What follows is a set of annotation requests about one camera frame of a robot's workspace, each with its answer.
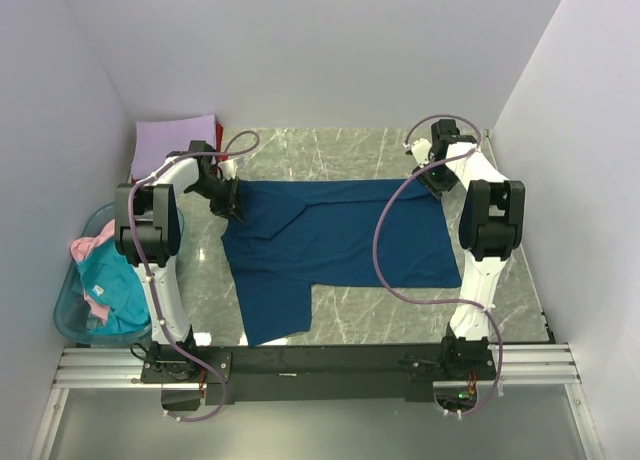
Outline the dark blue t shirt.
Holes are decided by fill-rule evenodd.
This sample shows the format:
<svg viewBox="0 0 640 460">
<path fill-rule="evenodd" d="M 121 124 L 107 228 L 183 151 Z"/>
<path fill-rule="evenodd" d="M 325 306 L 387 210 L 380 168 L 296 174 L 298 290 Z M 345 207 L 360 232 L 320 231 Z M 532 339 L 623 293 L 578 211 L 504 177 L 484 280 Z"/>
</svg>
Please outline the dark blue t shirt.
<svg viewBox="0 0 640 460">
<path fill-rule="evenodd" d="M 246 181 L 247 221 L 222 236 L 250 346 L 306 332 L 315 285 L 458 288 L 441 203 L 399 179 Z"/>
</svg>

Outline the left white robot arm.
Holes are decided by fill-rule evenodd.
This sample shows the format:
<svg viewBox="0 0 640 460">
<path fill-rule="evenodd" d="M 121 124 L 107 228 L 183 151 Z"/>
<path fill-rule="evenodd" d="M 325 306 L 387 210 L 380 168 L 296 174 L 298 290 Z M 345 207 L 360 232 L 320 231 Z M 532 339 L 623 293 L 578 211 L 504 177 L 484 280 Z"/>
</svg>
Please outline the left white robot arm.
<svg viewBox="0 0 640 460">
<path fill-rule="evenodd" d="M 209 202 L 213 215 L 242 221 L 236 159 L 254 149 L 217 150 L 203 140 L 192 141 L 187 151 L 168 154 L 146 177 L 116 189 L 116 250 L 138 276 L 151 319 L 146 362 L 164 367 L 179 382 L 193 379 L 206 363 L 196 353 L 178 286 L 182 233 L 177 199 L 195 193 Z"/>
</svg>

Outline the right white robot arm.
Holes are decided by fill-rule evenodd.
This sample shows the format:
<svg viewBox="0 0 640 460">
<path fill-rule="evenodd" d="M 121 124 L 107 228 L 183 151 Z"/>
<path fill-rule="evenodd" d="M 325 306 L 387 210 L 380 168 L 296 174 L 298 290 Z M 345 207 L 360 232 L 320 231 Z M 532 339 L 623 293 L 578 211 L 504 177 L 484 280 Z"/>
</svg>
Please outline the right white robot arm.
<svg viewBox="0 0 640 460">
<path fill-rule="evenodd" d="M 409 144 L 421 173 L 417 180 L 440 199 L 455 186 L 466 196 L 458 223 L 464 251 L 461 302 L 448 324 L 439 367 L 460 379 L 473 367 L 490 366 L 490 312 L 499 276 L 522 240 L 525 186 L 510 180 L 480 149 L 480 138 L 464 135 L 456 117 L 435 118 L 429 140 Z"/>
</svg>

